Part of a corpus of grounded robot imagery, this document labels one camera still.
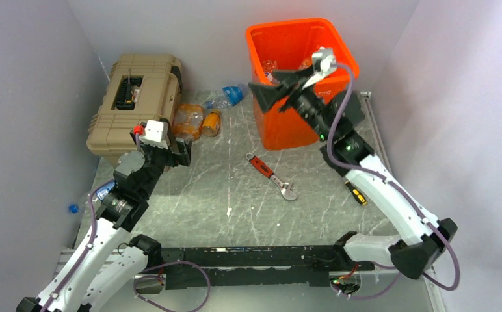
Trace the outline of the small orange juice bottle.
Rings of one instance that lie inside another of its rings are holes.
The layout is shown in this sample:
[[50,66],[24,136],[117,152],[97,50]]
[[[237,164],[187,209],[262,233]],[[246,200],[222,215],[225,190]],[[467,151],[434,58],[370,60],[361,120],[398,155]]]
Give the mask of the small orange juice bottle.
[[202,135],[205,137],[216,137],[220,131],[220,125],[220,111],[212,109],[202,124]]

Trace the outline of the clear bottle blue label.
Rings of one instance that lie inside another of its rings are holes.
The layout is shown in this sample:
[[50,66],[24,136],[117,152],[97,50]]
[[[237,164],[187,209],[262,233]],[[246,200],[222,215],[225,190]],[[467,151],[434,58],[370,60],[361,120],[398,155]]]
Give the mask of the clear bottle blue label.
[[237,84],[233,86],[225,86],[221,91],[203,103],[205,109],[224,109],[236,106],[248,94],[248,86],[246,84]]

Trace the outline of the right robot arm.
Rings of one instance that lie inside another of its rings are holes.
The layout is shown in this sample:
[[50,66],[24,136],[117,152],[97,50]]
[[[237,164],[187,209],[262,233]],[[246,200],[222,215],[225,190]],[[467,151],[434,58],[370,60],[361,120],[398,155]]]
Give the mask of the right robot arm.
[[439,219],[422,207],[388,172],[380,157],[355,130],[365,115],[355,92],[344,90],[325,103],[312,86],[305,86],[312,69],[276,71],[278,84],[249,83],[262,112],[283,105],[278,112],[294,111],[324,142],[324,161],[341,177],[358,187],[397,230],[393,236],[345,235],[343,246],[334,251],[334,263],[348,270],[368,261],[393,267],[410,279],[424,276],[457,232],[450,218]]

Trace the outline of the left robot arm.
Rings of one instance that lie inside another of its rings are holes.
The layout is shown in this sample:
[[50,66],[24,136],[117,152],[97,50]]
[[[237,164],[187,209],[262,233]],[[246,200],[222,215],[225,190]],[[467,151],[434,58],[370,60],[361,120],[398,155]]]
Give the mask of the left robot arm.
[[191,146],[182,139],[170,147],[142,143],[121,156],[113,187],[99,207],[93,202],[97,193],[90,193],[92,221],[80,245],[48,286],[23,298],[16,311],[98,311],[129,278],[157,271],[163,261],[161,244],[130,234],[165,169],[190,165]]

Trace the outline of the large orange label bottle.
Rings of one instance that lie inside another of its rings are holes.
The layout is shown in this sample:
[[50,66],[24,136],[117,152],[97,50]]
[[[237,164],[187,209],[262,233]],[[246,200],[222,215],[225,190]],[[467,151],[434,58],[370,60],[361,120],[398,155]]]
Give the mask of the large orange label bottle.
[[203,121],[204,109],[201,106],[183,103],[174,116],[173,134],[185,141],[198,140],[201,135]]

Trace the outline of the clear bottle blue cap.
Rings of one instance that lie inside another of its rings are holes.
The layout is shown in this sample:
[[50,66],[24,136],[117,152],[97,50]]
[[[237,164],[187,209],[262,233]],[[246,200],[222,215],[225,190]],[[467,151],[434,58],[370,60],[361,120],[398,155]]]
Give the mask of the clear bottle blue cap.
[[68,211],[71,214],[83,214],[90,208],[90,205],[93,205],[94,208],[98,207],[114,185],[115,182],[110,180],[97,189],[83,194],[76,202],[69,204]]

